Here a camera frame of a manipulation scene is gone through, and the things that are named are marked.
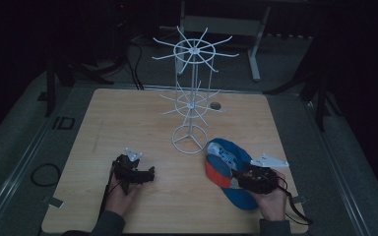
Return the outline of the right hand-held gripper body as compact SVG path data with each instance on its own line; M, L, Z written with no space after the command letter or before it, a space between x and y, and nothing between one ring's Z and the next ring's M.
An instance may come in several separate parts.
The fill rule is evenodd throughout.
M285 160L263 153L245 166L239 175L239 186L256 194L272 193L280 186L274 167L289 167L289 164Z

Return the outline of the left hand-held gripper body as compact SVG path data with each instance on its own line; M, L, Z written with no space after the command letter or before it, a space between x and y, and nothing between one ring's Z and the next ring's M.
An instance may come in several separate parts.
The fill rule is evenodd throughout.
M134 177L138 171L141 152L135 152L128 147L125 153L120 154L113 161L113 173L125 195L128 194L129 185L134 183Z

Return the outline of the blue and orange cap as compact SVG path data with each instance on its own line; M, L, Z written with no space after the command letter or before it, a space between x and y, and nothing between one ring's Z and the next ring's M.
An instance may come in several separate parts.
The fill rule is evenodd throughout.
M231 189L231 170L244 171L245 165L252 158L242 148L235 143L215 138L208 142L206 146L206 175L219 186L229 201L236 207L243 210L254 210L258 205L247 190Z

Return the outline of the person's right hand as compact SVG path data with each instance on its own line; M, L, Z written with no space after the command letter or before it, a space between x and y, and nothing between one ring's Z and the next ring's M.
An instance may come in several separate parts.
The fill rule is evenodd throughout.
M284 175L276 171L279 176L279 186L270 194L256 194L251 196L255 199L259 211L268 221L284 221L286 209L286 193L283 191L285 186Z

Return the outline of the person's left hand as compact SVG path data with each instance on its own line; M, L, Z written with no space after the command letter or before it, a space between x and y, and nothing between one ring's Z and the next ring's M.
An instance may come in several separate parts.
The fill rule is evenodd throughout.
M140 189L141 185L133 186L125 195L115 176L112 176L104 209L124 216L137 199Z

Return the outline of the black tripod stand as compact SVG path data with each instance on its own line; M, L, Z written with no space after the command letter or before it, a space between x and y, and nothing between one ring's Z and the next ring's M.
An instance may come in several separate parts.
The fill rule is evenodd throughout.
M304 102L310 102L314 96L317 96L315 122L319 130L324 132L326 102L331 103L328 96L329 61L328 53L318 53L309 49L302 58L293 78L277 88L265 90L264 94L276 95L299 84L304 84L299 98Z
M78 71L90 81L112 85L102 75L119 68L126 58L129 41L124 23L113 20L85 20L64 24L52 36L48 45L46 63L47 102L45 116L49 117L55 108L56 78L65 87L71 87L75 79L71 71Z

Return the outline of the black floor bracket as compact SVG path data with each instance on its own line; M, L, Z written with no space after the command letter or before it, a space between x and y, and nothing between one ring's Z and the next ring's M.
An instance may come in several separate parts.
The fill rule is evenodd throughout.
M53 130L72 130L75 126L76 119L71 117L58 116L53 125Z

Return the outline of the white metal desk frame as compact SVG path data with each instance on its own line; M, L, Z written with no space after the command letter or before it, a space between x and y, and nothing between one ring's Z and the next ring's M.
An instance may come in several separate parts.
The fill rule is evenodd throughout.
M187 10L189 0L180 0L180 22L179 28L183 31L247 36L254 39L254 43L247 49L247 56L250 65L252 80L259 82L261 75L257 62L257 52L260 42L264 36L265 26L271 12L270 7L264 7L259 11L260 20L235 19L225 17L197 16L190 15Z

